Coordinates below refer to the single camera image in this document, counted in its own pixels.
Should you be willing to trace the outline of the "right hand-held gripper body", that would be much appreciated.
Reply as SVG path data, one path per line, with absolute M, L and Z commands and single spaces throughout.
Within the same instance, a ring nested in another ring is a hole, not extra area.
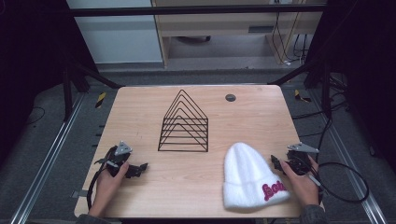
M 309 153 L 319 153 L 317 148 L 311 147 L 305 143 L 298 143 L 288 146 L 287 158 L 288 164 L 293 172 L 297 175 L 304 175 L 311 171 L 312 162 L 308 158 Z

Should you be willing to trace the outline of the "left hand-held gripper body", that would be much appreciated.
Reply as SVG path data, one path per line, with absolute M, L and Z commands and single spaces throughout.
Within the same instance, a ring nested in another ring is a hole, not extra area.
M 107 154 L 96 163 L 100 163 L 101 167 L 95 173 L 98 177 L 105 169 L 109 171 L 112 176 L 116 176 L 120 167 L 129 159 L 132 149 L 123 141 L 120 141 L 117 146 L 112 147 Z

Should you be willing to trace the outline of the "white knitted beanie hat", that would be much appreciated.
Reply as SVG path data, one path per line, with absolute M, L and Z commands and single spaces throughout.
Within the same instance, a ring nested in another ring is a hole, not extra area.
M 285 202 L 290 193 L 262 155 L 235 143 L 224 159 L 223 204 L 226 209 L 253 210 Z

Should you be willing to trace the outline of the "black wire rack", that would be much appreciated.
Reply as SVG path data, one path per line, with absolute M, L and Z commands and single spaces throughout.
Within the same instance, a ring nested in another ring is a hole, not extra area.
M 163 116 L 159 151 L 207 152 L 209 119 L 185 90 L 180 90 Z

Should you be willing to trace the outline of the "person's right hand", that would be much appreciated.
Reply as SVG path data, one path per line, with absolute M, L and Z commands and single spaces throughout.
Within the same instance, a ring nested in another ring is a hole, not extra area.
M 289 178 L 301 206 L 306 207 L 308 205 L 319 205 L 318 186 L 309 177 L 309 175 L 295 174 L 285 161 L 281 161 L 280 165 L 283 172 Z

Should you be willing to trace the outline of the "person's left hand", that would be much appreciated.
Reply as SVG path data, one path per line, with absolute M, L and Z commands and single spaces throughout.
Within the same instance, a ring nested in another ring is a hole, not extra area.
M 129 163 L 125 162 L 115 176 L 108 170 L 104 170 L 98 177 L 96 184 L 96 194 L 89 215 L 92 217 L 102 217 L 107 206 L 120 188 L 121 182 L 129 169 Z

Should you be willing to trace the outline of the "yellow black striped tape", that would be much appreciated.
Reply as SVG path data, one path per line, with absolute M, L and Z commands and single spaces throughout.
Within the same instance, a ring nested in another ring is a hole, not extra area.
M 106 92 L 103 91 L 103 92 L 101 92 L 99 94 L 98 99 L 97 99 L 94 107 L 95 108 L 100 108 L 102 106 L 102 103 L 105 100 L 105 98 L 106 98 Z
M 294 90 L 294 98 L 298 101 L 310 103 L 312 102 L 311 98 L 303 97 L 298 90 Z

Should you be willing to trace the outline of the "black metal stand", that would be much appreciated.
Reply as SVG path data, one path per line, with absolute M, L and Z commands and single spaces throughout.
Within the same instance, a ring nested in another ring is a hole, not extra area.
M 330 74 L 331 64 L 326 59 L 315 59 L 294 69 L 285 76 L 269 82 L 269 85 L 283 85 L 288 80 L 307 72 L 308 75 L 304 80 L 304 86 L 308 89 L 315 87 L 321 82 L 321 109 L 328 119 L 332 118 L 331 100 L 330 100 Z
M 68 121 L 71 118 L 73 112 L 71 84 L 74 84 L 79 92 L 87 92 L 90 89 L 90 85 L 85 79 L 85 76 L 92 77 L 97 81 L 107 85 L 109 88 L 121 88 L 121 84 L 117 84 L 101 76 L 98 72 L 91 70 L 81 63 L 67 61 L 64 64 L 63 70 L 64 121 Z

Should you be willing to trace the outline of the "white cabinet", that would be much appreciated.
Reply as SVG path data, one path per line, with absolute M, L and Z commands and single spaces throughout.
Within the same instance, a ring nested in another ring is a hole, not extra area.
M 66 0 L 71 9 L 151 7 L 150 0 Z M 161 63 L 153 16 L 75 17 L 97 64 Z

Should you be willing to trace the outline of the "light wooden desk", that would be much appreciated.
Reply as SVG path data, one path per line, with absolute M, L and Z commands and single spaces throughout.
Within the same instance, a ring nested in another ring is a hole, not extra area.
M 319 4 L 327 0 L 150 0 L 154 7 Z M 170 41 L 177 36 L 266 35 L 278 63 L 286 62 L 296 35 L 312 35 L 320 12 L 231 13 L 157 15 L 155 17 L 163 61 L 168 62 Z

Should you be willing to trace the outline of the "aluminium floor rail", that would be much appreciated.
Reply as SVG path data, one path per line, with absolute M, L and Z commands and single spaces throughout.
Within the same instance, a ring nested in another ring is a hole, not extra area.
M 57 135 L 53 140 L 44 161 L 42 162 L 39 170 L 37 171 L 30 188 L 25 193 L 25 196 L 23 197 L 20 205 L 13 214 L 10 220 L 10 224 L 25 224 L 33 207 L 35 206 L 35 202 L 38 196 L 40 195 L 48 179 L 52 167 L 58 158 L 58 155 L 64 145 L 65 139 L 78 116 L 84 98 L 85 93 L 77 94 L 77 99 L 72 104 L 72 112 L 69 118 L 62 123 L 62 126 L 59 132 L 57 132 Z
M 345 105 L 332 112 L 319 160 L 321 173 L 335 193 L 361 203 L 327 196 L 324 204 L 335 224 L 396 224 L 392 188 L 396 175 L 387 161 L 370 154 L 371 147 L 359 123 Z

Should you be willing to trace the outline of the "black metal frame bar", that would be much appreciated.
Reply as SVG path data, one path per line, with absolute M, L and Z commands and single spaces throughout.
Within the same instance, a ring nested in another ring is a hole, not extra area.
M 119 8 L 78 8 L 69 9 L 74 17 L 95 16 L 146 16 L 146 15 L 189 15 L 189 14 L 230 14 L 230 13 L 273 13 L 273 12 L 319 12 L 326 4 L 301 5 L 240 5 L 240 6 L 188 6 L 188 7 L 119 7 Z

